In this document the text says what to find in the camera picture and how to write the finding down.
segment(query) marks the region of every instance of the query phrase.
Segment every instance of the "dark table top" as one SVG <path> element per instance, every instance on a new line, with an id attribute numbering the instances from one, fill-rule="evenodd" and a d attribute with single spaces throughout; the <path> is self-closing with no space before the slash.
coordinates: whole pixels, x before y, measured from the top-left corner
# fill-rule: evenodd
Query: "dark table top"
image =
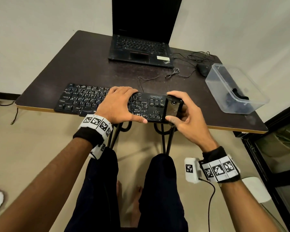
<path id="1" fill-rule="evenodd" d="M 201 108 L 209 128 L 251 133 L 267 132 L 265 124 L 256 112 L 249 115 L 222 112 L 205 83 L 205 77 L 197 71 L 189 78 L 174 75 L 166 80 L 164 73 L 169 73 L 171 69 L 109 61 L 111 40 L 111 36 L 77 31 L 17 99 L 16 105 L 21 109 L 54 112 L 61 93 L 71 82 L 101 87 L 131 86 L 139 91 L 156 94 L 179 90 L 187 92 Z M 171 51 L 184 56 L 191 53 L 176 48 L 171 48 Z M 221 63 L 217 56 L 215 62 Z M 194 70 L 192 65 L 179 59 L 175 59 L 174 66 L 185 76 Z M 158 75 L 158 78 L 151 81 L 138 78 L 153 78 Z"/>

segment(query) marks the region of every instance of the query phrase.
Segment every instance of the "black pants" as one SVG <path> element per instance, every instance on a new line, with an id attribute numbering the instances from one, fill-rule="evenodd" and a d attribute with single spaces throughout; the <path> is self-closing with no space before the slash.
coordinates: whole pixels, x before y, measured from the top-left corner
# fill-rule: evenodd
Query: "black pants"
<path id="1" fill-rule="evenodd" d="M 116 153 L 105 148 L 99 160 L 89 161 L 85 180 L 65 232 L 120 231 L 116 195 Z M 138 230 L 188 231 L 180 201 L 176 170 L 170 156 L 159 154 L 149 165 L 139 199 Z"/>

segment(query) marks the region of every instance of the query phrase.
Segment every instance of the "laptop screen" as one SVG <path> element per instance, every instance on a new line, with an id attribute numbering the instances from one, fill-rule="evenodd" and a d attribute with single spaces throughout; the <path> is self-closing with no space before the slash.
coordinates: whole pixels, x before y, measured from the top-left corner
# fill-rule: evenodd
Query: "laptop screen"
<path id="1" fill-rule="evenodd" d="M 169 43 L 182 0 L 112 0 L 113 34 Z"/>

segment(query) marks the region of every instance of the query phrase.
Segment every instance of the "laptop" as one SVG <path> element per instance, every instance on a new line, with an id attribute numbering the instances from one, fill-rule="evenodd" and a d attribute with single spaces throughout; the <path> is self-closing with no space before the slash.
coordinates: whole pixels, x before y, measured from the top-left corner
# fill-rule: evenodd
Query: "laptop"
<path id="1" fill-rule="evenodd" d="M 169 41 L 182 0 L 112 0 L 108 59 L 174 68 Z"/>

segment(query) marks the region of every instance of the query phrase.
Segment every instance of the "black mouse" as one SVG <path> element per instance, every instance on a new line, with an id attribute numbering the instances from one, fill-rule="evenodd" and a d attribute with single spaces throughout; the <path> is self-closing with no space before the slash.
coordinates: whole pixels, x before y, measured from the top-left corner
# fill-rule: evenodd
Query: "black mouse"
<path id="1" fill-rule="evenodd" d="M 211 70 L 211 67 L 204 64 L 204 63 L 198 63 L 197 66 L 197 71 L 202 75 L 207 77 L 207 75 L 209 74 L 209 71 Z"/>

